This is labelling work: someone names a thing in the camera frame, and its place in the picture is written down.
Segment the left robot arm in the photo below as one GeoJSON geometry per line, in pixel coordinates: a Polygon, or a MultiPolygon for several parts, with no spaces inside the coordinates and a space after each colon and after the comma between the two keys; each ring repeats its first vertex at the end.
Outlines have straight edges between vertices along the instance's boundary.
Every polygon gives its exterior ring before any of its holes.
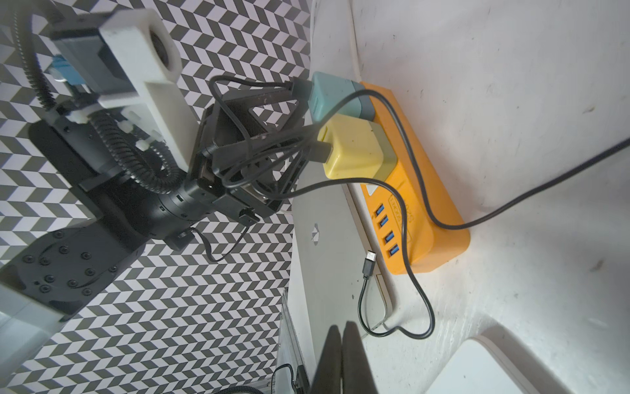
{"type": "Polygon", "coordinates": [[[148,154],[131,146],[106,112],[86,124],[68,119],[93,103],[59,103],[32,124],[30,140],[71,184],[94,220],[41,236],[1,269],[1,377],[8,379],[65,323],[142,254],[162,240],[180,251],[194,226],[222,213],[251,227],[276,213],[306,163],[313,85],[245,81],[218,97],[199,127],[192,165],[176,169],[166,146],[148,154]]]}

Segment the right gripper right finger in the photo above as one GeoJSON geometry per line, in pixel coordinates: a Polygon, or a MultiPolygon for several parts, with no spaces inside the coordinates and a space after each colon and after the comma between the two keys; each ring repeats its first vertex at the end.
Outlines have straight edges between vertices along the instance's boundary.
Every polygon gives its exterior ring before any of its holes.
{"type": "Polygon", "coordinates": [[[377,394],[368,358],[355,322],[347,322],[343,334],[344,394],[377,394]]]}

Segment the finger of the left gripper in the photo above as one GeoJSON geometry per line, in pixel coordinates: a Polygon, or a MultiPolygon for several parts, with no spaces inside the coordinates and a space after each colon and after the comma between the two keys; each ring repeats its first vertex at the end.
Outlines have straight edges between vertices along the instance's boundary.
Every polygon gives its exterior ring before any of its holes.
{"type": "Polygon", "coordinates": [[[248,132],[250,136],[291,129],[303,124],[308,110],[313,82],[310,80],[290,80],[287,82],[257,82],[252,80],[234,80],[245,85],[249,90],[232,90],[224,95],[218,90],[219,80],[211,81],[211,94],[221,111],[228,116],[238,131],[248,132]],[[295,101],[296,107],[279,126],[267,126],[253,111],[274,104],[295,101]]]}
{"type": "Polygon", "coordinates": [[[216,148],[216,179],[222,190],[216,211],[228,217],[277,213],[310,162],[325,161],[325,144],[314,132],[260,135],[216,148]]]}

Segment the teal charger adapter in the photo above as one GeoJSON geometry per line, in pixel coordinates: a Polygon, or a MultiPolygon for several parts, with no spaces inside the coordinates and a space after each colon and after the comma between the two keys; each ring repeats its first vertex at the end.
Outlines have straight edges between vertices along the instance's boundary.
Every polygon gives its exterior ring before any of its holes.
{"type": "MultiPolygon", "coordinates": [[[[312,82],[313,89],[308,106],[313,122],[320,122],[341,100],[354,92],[365,89],[359,82],[324,72],[315,72],[312,82]]],[[[349,101],[340,109],[339,114],[373,121],[376,111],[370,97],[361,96],[349,101]]]]}

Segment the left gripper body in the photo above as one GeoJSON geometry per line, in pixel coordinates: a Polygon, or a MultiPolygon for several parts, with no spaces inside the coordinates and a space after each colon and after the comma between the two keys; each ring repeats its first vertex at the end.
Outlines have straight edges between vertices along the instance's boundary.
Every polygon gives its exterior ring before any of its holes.
{"type": "Polygon", "coordinates": [[[194,155],[186,179],[192,183],[191,186],[186,187],[187,193],[194,201],[206,208],[207,214],[218,212],[231,221],[250,227],[275,215],[276,204],[265,203],[247,190],[228,190],[214,175],[211,159],[206,157],[203,151],[213,143],[218,118],[214,105],[203,112],[195,141],[194,155]]]}

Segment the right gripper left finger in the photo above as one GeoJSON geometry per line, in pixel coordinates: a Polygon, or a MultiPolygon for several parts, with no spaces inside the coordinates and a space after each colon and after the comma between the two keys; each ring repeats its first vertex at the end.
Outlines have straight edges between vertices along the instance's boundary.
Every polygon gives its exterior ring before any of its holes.
{"type": "Polygon", "coordinates": [[[326,335],[323,351],[310,387],[310,394],[341,394],[342,340],[338,326],[326,335]]]}

